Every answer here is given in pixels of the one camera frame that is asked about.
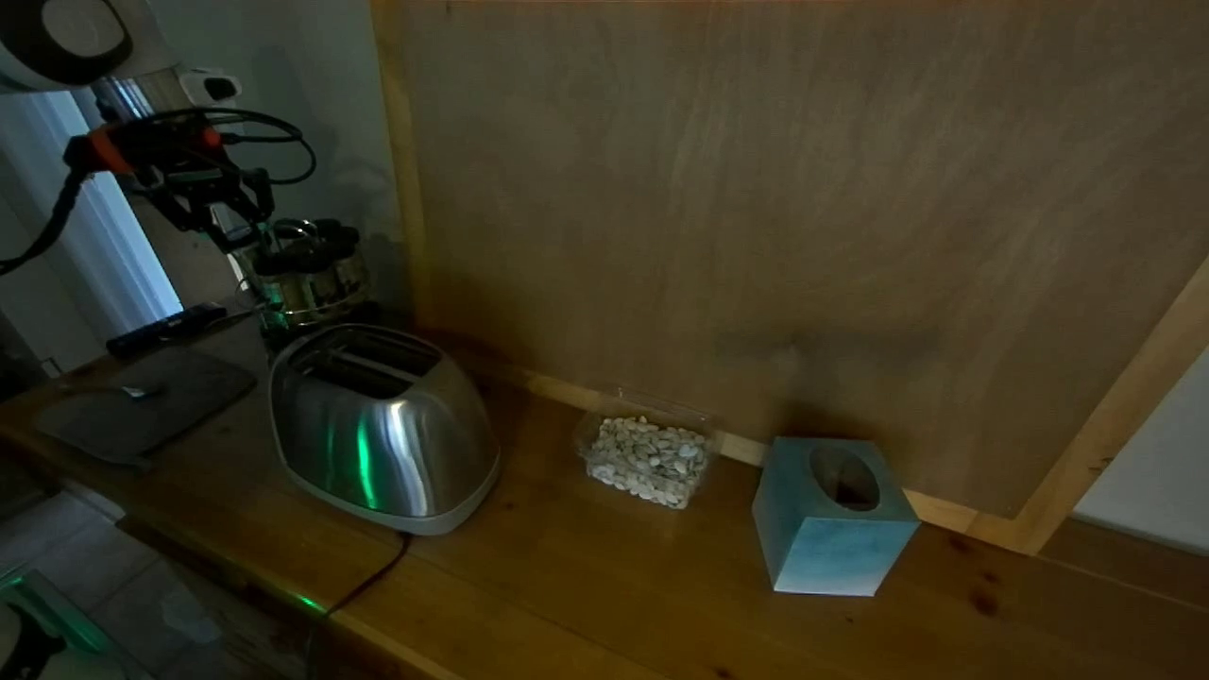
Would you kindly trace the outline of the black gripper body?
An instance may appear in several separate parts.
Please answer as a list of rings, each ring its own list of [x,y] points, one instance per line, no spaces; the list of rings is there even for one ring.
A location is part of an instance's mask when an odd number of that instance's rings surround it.
[[[265,223],[277,208],[265,170],[243,170],[211,108],[165,108],[70,136],[65,164],[75,179],[118,175],[178,229],[217,235],[211,208]]]

